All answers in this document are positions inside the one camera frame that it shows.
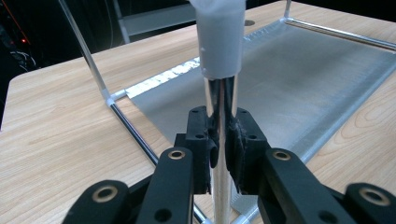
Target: vertical metal pole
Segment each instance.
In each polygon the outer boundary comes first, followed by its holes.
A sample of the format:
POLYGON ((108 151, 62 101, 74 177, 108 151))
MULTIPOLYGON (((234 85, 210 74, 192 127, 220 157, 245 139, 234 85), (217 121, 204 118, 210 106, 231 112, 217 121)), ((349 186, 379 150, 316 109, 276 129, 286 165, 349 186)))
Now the vertical metal pole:
POLYGON ((291 5, 291 0, 288 0, 286 2, 285 14, 283 15, 284 18, 288 18, 289 17, 290 5, 291 5))
POLYGON ((219 157, 212 170, 212 195, 215 223, 229 224, 231 213, 232 179, 226 164, 227 132, 236 115, 237 75, 223 79, 205 78, 206 112, 214 120, 215 135, 219 138, 219 157))
POLYGON ((73 18, 73 15, 72 15, 69 7, 67 6, 67 4, 64 0, 59 0, 59 3, 61 4, 62 10, 64 11, 64 15, 66 16, 67 20, 70 23, 70 26, 72 27, 72 29, 76 35, 80 49, 82 51, 82 55, 84 56, 85 61, 87 62, 88 66, 91 69, 93 78, 95 79, 96 84, 98 85, 103 98, 105 98, 106 104, 108 106, 114 104, 114 101, 111 98, 110 93, 108 92, 107 86, 106 86, 105 82, 103 81, 102 76, 99 73, 96 63, 94 62, 93 57, 91 56, 90 50, 88 49, 88 46, 85 43, 84 37, 82 36, 81 32, 78 29, 78 26, 73 18))

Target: light wood surface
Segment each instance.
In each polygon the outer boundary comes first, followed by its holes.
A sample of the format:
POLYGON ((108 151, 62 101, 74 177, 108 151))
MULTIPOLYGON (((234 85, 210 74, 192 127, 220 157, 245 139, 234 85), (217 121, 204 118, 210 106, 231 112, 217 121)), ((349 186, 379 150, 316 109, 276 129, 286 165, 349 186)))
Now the light wood surface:
MULTIPOLYGON (((281 1, 249 10, 247 19, 256 23, 246 32, 280 19, 285 5, 281 1)), ((392 22, 298 3, 292 3, 290 15, 396 42, 392 22)), ((192 26, 93 57, 114 92, 197 55, 192 26)), ((158 155, 171 146, 128 99, 118 105, 158 155)), ((310 170, 340 191, 364 181, 396 194, 395 105, 394 73, 308 163, 310 170)), ((11 81, 0 132, 0 223, 60 223, 88 186, 104 179, 131 186, 153 170, 106 107, 82 58, 11 81)), ((210 196, 198 196, 196 202, 212 217, 210 196)))

